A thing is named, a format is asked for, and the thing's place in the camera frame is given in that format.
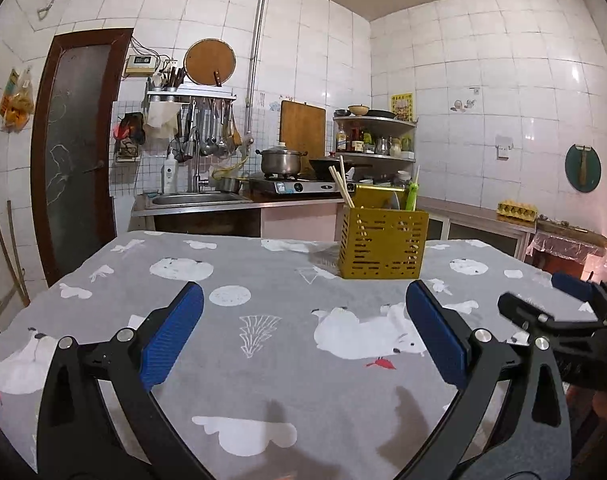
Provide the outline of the green frog handle utensil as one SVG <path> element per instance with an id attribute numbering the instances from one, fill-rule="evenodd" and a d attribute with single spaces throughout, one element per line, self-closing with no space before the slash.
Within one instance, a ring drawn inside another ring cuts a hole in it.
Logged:
<path id="1" fill-rule="evenodd" d="M 417 195 L 418 195 L 418 184 L 416 182 L 411 182 L 407 187 L 407 201 L 405 202 L 404 209 L 406 211 L 415 211 L 417 204 Z"/>

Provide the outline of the white kitchen counter cabinets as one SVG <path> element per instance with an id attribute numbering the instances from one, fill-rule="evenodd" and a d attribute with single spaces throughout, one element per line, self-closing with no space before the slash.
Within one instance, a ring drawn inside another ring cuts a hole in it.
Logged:
<path id="1" fill-rule="evenodd" d="M 422 197 L 418 206 L 440 224 L 439 240 L 478 238 L 524 260 L 535 227 L 501 219 L 492 209 Z M 280 240 L 337 242 L 343 224 L 343 201 L 284 200 L 261 205 L 261 235 Z"/>

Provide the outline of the red gas cylinder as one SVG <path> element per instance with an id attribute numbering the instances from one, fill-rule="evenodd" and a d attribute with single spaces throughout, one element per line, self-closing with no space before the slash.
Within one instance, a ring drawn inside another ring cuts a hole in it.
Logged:
<path id="1" fill-rule="evenodd" d="M 574 278 L 582 278 L 584 269 L 583 263 L 576 262 L 573 259 L 561 258 L 548 252 L 539 252 L 538 250 L 534 250 L 531 256 L 527 256 L 526 262 L 547 273 L 561 272 Z"/>

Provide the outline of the yellow egg tray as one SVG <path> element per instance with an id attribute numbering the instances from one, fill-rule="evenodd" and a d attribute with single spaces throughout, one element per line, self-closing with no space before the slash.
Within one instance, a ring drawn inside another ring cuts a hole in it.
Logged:
<path id="1" fill-rule="evenodd" d="M 533 223 L 538 219 L 539 212 L 532 204 L 517 203 L 513 200 L 502 200 L 497 204 L 497 214 L 522 222 Z"/>

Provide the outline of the yellow perforated utensil basket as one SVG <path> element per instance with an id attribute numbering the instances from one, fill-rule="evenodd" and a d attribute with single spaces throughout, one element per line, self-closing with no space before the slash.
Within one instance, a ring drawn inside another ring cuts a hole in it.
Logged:
<path id="1" fill-rule="evenodd" d="M 388 208 L 397 193 L 400 210 Z M 415 280 L 421 274 L 429 214 L 406 211 L 401 188 L 357 185 L 343 208 L 338 270 L 346 280 Z"/>

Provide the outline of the corner steel shelf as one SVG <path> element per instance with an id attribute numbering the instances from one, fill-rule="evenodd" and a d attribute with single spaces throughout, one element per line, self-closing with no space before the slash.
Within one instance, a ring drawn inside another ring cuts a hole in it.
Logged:
<path id="1" fill-rule="evenodd" d="M 418 122 L 379 116 L 335 117 L 331 156 L 351 167 L 354 182 L 393 183 L 414 174 Z"/>

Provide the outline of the black wok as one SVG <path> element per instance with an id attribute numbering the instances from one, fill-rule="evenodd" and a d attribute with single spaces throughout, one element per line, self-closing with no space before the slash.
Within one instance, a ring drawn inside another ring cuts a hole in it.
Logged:
<path id="1" fill-rule="evenodd" d="M 346 174 L 349 174 L 349 171 L 357 168 L 372 168 L 372 164 L 363 164 L 363 162 L 350 162 L 350 160 L 345 160 L 343 162 L 343 166 L 340 166 L 340 160 L 338 158 L 332 157 L 324 157 L 324 158 L 312 158 L 309 160 L 309 163 L 312 167 L 312 170 L 315 174 L 315 179 L 317 181 L 326 181 L 329 182 L 332 180 L 331 172 L 329 168 L 334 167 L 338 172 L 341 172 L 341 169 L 345 170 Z"/>

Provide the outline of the grey patterned tablecloth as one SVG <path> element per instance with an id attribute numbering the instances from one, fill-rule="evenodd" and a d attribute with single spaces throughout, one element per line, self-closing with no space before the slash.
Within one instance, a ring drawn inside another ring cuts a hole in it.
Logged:
<path id="1" fill-rule="evenodd" d="M 58 341 L 140 326 L 188 282 L 204 313 L 152 393 L 208 479 L 402 479 L 456 395 L 405 304 L 423 281 L 473 330 L 551 346 L 503 318 L 504 292 L 556 321 L 596 321 L 549 274 L 480 240 L 428 244 L 415 280 L 346 280 L 338 248 L 300 240 L 128 233 L 34 298 L 0 334 L 0 479 L 38 474 L 38 412 Z M 499 382 L 465 455 L 486 446 Z"/>

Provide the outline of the stainless steel sink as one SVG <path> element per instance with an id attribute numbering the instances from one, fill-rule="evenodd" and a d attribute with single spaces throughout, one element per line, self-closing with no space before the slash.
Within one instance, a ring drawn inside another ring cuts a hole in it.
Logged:
<path id="1" fill-rule="evenodd" d="M 259 203 L 230 193 L 190 193 L 158 195 L 153 198 L 144 195 L 135 201 L 133 217 L 171 216 L 171 214 L 202 214 L 237 209 L 252 209 Z"/>

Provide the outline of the steel gas stove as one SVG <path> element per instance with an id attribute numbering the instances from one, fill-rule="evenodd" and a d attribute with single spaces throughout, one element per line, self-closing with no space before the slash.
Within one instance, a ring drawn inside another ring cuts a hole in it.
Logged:
<path id="1" fill-rule="evenodd" d="M 250 188 L 263 194 L 278 196 L 303 196 L 303 195 L 338 195 L 339 186 L 334 182 L 323 182 L 305 179 L 268 179 L 250 178 Z"/>

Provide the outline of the sink faucet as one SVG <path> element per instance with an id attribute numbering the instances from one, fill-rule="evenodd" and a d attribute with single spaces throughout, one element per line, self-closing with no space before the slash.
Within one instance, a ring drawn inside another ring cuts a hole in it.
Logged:
<path id="1" fill-rule="evenodd" d="M 209 157 L 197 153 L 192 159 L 192 192 L 202 194 L 209 186 Z"/>

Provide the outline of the steel cooking pot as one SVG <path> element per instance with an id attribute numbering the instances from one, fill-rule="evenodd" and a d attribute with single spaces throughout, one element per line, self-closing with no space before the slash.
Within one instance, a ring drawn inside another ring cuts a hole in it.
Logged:
<path id="1" fill-rule="evenodd" d="M 280 142 L 273 148 L 256 150 L 261 158 L 261 171 L 267 177 L 290 178 L 300 174 L 303 161 L 308 156 L 307 152 L 287 148 L 284 142 Z"/>

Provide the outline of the wooden cutting board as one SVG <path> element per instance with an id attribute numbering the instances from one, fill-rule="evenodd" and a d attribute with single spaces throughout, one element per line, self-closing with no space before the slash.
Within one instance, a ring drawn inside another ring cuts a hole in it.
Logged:
<path id="1" fill-rule="evenodd" d="M 287 148 L 321 158 L 325 155 L 325 130 L 324 108 L 292 101 L 280 103 L 279 140 Z"/>

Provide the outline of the white soap bottle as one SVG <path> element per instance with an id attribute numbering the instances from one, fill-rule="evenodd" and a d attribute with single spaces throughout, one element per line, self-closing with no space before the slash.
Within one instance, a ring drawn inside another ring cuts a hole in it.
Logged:
<path id="1" fill-rule="evenodd" d="M 162 193 L 175 194 L 177 192 L 177 160 L 172 152 L 166 155 L 162 168 Z"/>

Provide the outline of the dark brown glass door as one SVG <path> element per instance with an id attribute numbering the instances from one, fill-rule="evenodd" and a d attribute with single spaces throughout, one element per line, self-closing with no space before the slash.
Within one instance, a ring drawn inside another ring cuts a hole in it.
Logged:
<path id="1" fill-rule="evenodd" d="M 57 35 L 32 126 L 31 207 L 46 282 L 55 284 L 116 236 L 109 137 L 132 29 Z"/>

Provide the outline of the white hanging cloth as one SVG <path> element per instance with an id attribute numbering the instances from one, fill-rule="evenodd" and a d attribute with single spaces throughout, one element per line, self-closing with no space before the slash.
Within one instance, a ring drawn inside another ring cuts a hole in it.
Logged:
<path id="1" fill-rule="evenodd" d="M 145 116 L 144 130 L 147 139 L 170 140 L 178 131 L 177 114 L 181 104 L 177 102 L 150 102 Z"/>

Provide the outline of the hanging bag of snacks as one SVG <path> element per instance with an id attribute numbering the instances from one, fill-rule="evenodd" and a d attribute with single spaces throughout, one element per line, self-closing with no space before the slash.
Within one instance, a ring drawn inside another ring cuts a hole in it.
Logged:
<path id="1" fill-rule="evenodd" d="M 14 68 L 0 99 L 0 122 L 7 132 L 20 132 L 34 113 L 31 67 L 21 73 Z"/>

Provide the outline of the electric meter box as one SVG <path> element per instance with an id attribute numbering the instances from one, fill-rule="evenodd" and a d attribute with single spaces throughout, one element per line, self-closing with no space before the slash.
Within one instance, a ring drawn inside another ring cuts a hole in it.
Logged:
<path id="1" fill-rule="evenodd" d="M 158 55 L 133 54 L 125 62 L 123 76 L 125 77 L 149 77 L 157 72 L 160 64 Z"/>

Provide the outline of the green round wall plaque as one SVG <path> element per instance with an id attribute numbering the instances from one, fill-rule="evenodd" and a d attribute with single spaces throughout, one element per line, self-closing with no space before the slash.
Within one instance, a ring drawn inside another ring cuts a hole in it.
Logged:
<path id="1" fill-rule="evenodd" d="M 602 164 L 596 150 L 588 145 L 573 144 L 565 157 L 565 175 L 580 193 L 591 193 L 599 185 Z"/>

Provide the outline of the bamboo sticks by wall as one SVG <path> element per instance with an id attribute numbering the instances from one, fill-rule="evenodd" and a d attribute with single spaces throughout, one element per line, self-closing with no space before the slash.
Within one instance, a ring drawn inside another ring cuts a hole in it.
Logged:
<path id="1" fill-rule="evenodd" d="M 26 280 L 24 279 L 23 267 L 21 265 L 20 256 L 18 252 L 18 245 L 15 233 L 14 213 L 12 212 L 11 200 L 8 200 L 6 202 L 6 217 L 8 224 L 7 229 L 9 235 L 9 242 L 6 242 L 6 238 L 4 237 L 4 230 L 0 225 L 0 250 L 2 251 L 6 268 L 9 272 L 10 278 L 12 279 L 12 284 L 15 287 L 15 291 L 17 292 L 23 307 L 26 308 L 30 304 L 31 300 L 28 290 L 26 289 Z"/>

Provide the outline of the white wall socket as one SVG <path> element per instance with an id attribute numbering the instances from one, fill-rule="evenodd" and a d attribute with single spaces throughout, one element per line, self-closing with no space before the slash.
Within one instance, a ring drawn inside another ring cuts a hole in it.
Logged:
<path id="1" fill-rule="evenodd" d="M 514 141 L 511 136 L 496 136 L 495 151 L 497 151 L 497 160 L 509 160 L 511 151 L 514 149 Z"/>

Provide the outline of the yellow wall poster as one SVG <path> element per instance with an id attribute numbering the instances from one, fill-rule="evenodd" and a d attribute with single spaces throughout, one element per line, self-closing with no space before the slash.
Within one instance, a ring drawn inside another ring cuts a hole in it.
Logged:
<path id="1" fill-rule="evenodd" d="M 401 122 L 414 122 L 414 94 L 412 92 L 392 94 L 390 112 Z"/>

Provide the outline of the wall utensil rack shelf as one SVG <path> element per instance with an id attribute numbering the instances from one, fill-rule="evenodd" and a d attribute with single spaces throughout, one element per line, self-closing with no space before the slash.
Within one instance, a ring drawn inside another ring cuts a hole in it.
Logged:
<path id="1" fill-rule="evenodd" d="M 176 88 L 147 87 L 146 99 L 149 102 L 188 102 L 192 99 L 212 99 L 234 102 L 236 94 L 226 87 L 202 86 L 201 84 L 182 84 Z"/>

